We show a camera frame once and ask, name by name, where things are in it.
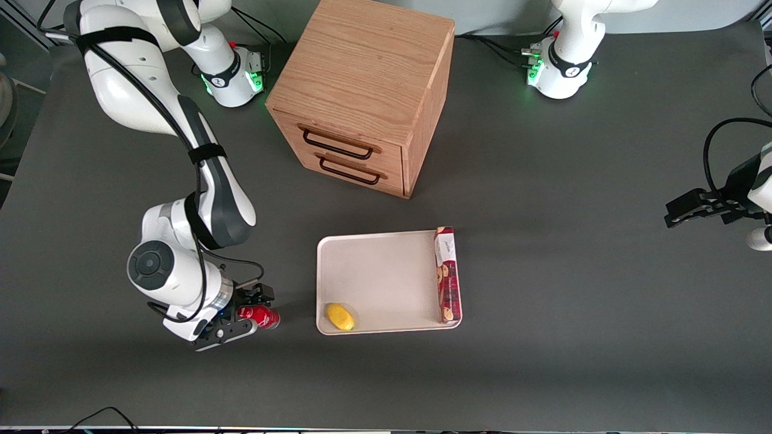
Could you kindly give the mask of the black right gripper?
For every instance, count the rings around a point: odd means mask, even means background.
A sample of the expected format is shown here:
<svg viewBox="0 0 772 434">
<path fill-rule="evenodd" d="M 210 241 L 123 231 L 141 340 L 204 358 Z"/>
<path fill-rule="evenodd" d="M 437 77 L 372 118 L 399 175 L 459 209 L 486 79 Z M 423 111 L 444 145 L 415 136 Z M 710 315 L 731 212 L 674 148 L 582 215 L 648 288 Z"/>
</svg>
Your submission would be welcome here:
<svg viewBox="0 0 772 434">
<path fill-rule="evenodd" d="M 218 324 L 229 324 L 228 332 L 243 332 L 245 321 L 239 315 L 239 309 L 254 307 L 259 303 L 272 303 L 273 300 L 275 300 L 273 288 L 265 284 L 251 284 L 243 288 L 235 288 L 231 300 L 218 313 Z"/>
</svg>

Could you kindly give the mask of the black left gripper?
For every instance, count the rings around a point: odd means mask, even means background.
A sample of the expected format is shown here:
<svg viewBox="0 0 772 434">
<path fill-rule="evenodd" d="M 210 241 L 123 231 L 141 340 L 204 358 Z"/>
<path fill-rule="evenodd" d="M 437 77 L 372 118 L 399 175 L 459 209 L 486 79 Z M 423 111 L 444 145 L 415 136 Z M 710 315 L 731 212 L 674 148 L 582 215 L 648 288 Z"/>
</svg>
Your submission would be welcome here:
<svg viewBox="0 0 772 434">
<path fill-rule="evenodd" d="M 749 193 L 765 183 L 765 171 L 760 169 L 762 160 L 756 154 L 730 171 L 724 187 L 718 190 L 722 202 L 712 192 L 693 189 L 666 203 L 666 227 L 675 228 L 686 221 L 715 215 L 721 215 L 724 225 L 741 219 L 763 219 L 764 210 L 749 199 Z"/>
</svg>

